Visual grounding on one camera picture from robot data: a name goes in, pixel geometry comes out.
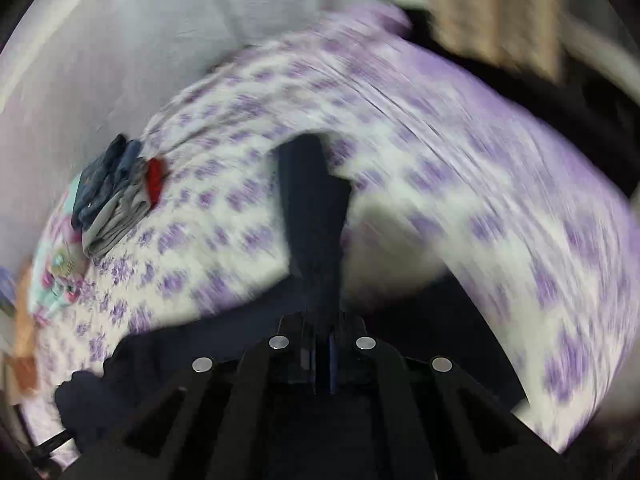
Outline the dark navy pants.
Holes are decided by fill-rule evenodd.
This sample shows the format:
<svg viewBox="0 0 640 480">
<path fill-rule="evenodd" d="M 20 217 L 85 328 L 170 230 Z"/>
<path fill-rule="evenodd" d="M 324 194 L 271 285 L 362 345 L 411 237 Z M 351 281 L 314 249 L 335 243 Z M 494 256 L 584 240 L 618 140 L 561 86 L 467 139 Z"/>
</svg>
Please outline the dark navy pants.
<svg viewBox="0 0 640 480">
<path fill-rule="evenodd" d="M 336 310 L 341 296 L 341 235 L 352 186 L 329 173 L 318 136 L 302 134 L 276 151 L 290 274 L 256 299 L 216 316 L 128 335 L 104 362 L 102 375 L 78 370 L 56 388 L 63 427 L 86 452 L 126 422 L 134 409 L 198 358 L 242 358 L 273 335 L 285 315 Z M 367 332 L 405 358 L 446 356 L 506 410 L 526 395 L 494 333 L 451 274 L 374 310 L 353 304 Z"/>
</svg>

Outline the purple floral bed sheet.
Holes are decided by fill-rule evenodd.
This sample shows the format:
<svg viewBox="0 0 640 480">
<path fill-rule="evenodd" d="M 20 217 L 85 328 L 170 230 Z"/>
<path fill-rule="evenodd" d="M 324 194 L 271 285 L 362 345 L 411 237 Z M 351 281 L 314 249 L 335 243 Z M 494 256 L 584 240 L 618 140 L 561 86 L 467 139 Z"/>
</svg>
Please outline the purple floral bed sheet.
<svg viewBox="0 0 640 480">
<path fill-rule="evenodd" d="M 174 96 L 142 133 L 166 160 L 158 205 L 90 266 L 40 332 L 32 437 L 54 389 L 134 332 L 220 315 L 288 272 L 274 149 L 323 131 L 351 180 L 345 295 L 406 292 L 446 266 L 524 387 L 518 417 L 565 450 L 639 327 L 639 227 L 626 196 L 558 132 L 410 44 L 376 4 L 258 44 Z"/>
</svg>

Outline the folded grey garment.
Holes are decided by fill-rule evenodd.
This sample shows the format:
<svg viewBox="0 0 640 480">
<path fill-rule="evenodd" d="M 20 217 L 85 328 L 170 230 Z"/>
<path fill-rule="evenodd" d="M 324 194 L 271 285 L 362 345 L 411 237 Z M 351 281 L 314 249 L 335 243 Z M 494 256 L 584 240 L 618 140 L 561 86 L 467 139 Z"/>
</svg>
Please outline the folded grey garment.
<svg viewBox="0 0 640 480">
<path fill-rule="evenodd" d="M 90 260 L 104 257 L 151 209 L 146 169 L 117 191 L 82 233 L 82 250 Z"/>
</svg>

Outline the floral turquoise folded blanket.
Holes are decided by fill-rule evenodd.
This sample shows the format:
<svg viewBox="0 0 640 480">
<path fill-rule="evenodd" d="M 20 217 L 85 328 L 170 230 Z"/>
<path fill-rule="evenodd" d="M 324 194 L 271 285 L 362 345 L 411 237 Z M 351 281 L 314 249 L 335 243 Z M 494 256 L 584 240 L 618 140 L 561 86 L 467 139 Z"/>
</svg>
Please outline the floral turquoise folded blanket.
<svg viewBox="0 0 640 480">
<path fill-rule="evenodd" d="M 74 304 L 89 266 L 82 250 L 81 230 L 72 226 L 80 174 L 70 182 L 41 233 L 28 289 L 28 312 L 39 325 Z"/>
</svg>

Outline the red folded garment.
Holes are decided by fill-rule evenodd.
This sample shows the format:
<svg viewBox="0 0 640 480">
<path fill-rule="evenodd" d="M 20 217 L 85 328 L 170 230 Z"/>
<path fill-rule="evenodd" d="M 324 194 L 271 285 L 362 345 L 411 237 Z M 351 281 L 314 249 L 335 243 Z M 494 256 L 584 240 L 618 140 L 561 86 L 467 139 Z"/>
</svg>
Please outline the red folded garment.
<svg viewBox="0 0 640 480">
<path fill-rule="evenodd" d="M 164 177 L 165 163 L 163 159 L 157 157 L 150 158 L 148 160 L 148 164 L 146 165 L 145 182 L 152 208 L 154 208 L 160 201 L 160 194 L 162 194 Z"/>
</svg>

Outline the folded blue jeans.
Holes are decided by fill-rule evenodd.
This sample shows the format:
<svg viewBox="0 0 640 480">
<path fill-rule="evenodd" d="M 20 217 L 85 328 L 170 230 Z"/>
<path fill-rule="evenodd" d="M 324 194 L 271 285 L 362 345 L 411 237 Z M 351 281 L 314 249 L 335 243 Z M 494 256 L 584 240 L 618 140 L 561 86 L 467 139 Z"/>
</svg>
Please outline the folded blue jeans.
<svg viewBox="0 0 640 480">
<path fill-rule="evenodd" d="M 75 230 L 87 231 L 114 194 L 129 184 L 142 143 L 119 134 L 79 178 L 72 213 Z"/>
</svg>

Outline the beige woven box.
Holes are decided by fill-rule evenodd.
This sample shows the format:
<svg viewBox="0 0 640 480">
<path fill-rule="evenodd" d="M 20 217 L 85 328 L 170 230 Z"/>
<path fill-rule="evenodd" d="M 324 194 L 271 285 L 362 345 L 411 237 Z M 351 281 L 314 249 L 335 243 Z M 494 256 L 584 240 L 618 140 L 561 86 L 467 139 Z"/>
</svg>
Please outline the beige woven box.
<svg viewBox="0 0 640 480">
<path fill-rule="evenodd" d="M 433 35 L 448 51 L 561 79 L 563 0 L 427 0 L 427 6 Z"/>
</svg>

